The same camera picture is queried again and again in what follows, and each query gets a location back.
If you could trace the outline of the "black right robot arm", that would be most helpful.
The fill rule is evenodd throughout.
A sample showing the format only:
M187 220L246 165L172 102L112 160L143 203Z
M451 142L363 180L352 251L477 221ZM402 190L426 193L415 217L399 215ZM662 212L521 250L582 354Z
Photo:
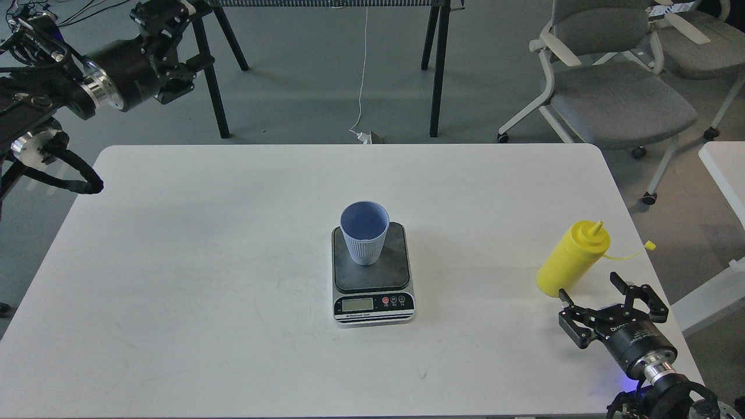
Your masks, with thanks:
M615 272L609 279L625 299L599 310L575 305L566 290L559 289L559 325L575 345L586 349L599 340L623 373L637 382L635 390L616 395L606 417L742 418L742 401L730 406L673 368L678 350L658 329L667 321L669 308L654 289L626 283Z

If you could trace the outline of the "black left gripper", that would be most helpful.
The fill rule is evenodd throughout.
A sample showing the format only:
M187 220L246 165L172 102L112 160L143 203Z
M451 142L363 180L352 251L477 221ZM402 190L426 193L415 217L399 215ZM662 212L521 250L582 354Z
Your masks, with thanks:
M129 13L139 27L137 38L116 40L83 56L90 75L98 73L104 77L113 107L127 112L154 96L165 105L193 90L197 72L215 63L212 55L199 54L186 63L163 64L156 71L141 45L158 40L179 43L191 19L200 11L198 1L138 2Z

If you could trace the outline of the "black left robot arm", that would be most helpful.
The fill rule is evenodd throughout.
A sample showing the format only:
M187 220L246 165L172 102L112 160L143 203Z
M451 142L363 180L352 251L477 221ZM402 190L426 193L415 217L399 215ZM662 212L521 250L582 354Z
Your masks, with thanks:
M66 107L86 120L102 106L127 112L150 98L167 104L191 92L214 58L200 51L182 63L178 45L187 27L212 11L207 1L140 2L130 14L139 35L88 55L63 40L50 13L14 13L2 52L22 65L2 68L2 162L10 162L2 197L24 176L72 193L100 193L103 180L69 150L54 114Z

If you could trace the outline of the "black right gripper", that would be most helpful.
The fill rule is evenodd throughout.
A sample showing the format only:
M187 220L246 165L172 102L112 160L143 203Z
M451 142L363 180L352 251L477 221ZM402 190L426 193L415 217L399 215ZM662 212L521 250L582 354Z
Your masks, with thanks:
M645 377L647 361L652 353L663 361L673 363L678 350L655 326L668 320L669 308L649 285L626 283L617 272L609 274L611 284L625 297L625 301L611 307L593 310L575 305L565 289L558 291L564 308L559 312L559 326L580 349L598 338L612 358L631 379ZM649 313L633 308L641 300Z

